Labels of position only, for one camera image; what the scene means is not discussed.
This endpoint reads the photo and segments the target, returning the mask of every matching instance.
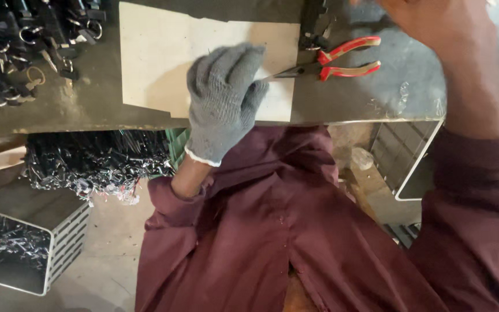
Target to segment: paper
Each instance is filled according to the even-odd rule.
[[[186,72],[199,56],[220,46],[249,41],[265,46],[256,79],[294,67],[299,24],[221,22],[121,2],[122,102],[187,118]],[[274,79],[257,120],[290,121],[294,79]]]

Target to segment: hand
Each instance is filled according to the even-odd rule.
[[[264,47],[242,43],[221,47],[194,62],[187,75],[190,139],[185,150],[213,167],[255,124],[268,83],[253,82],[263,62]]]
[[[491,39],[497,38],[485,0],[377,1],[404,32],[440,57],[457,49],[494,44]]]

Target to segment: metal table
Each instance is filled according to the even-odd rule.
[[[135,0],[198,18],[222,21],[299,23],[303,0]],[[373,75],[359,78],[298,78],[291,124],[437,120],[445,114],[446,90],[441,67],[431,50],[397,28],[379,28],[384,11],[375,3],[352,8],[343,1],[329,4],[337,16],[329,38],[334,46],[358,36],[377,34],[379,47],[352,52],[333,66],[359,66],[380,60]],[[38,86],[34,102],[0,108],[0,134],[45,131],[93,131],[110,129],[163,129],[188,126],[186,119],[170,118],[168,112],[125,105],[121,94],[119,1],[106,3],[108,20],[101,42],[81,45],[74,60],[80,80],[72,94],[65,81],[39,65],[47,82]],[[490,8],[499,26],[499,2]],[[301,52],[298,62],[310,62],[314,52]],[[18,73],[16,79],[25,79]]]

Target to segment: floor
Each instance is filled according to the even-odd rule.
[[[374,124],[331,126],[334,156],[340,168],[351,166],[351,146],[367,148]],[[373,167],[354,171],[382,223],[420,220],[419,202],[397,202]],[[115,197],[94,198],[84,251],[45,297],[0,287],[0,311],[15,312],[132,312],[137,257],[145,219],[153,212],[143,181],[140,202],[122,205]]]

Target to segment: gray knit glove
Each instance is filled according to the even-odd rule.
[[[185,147],[192,159],[220,166],[226,152],[253,128],[269,88],[267,82],[252,82],[264,52],[242,43],[194,62],[187,75],[192,131]]]

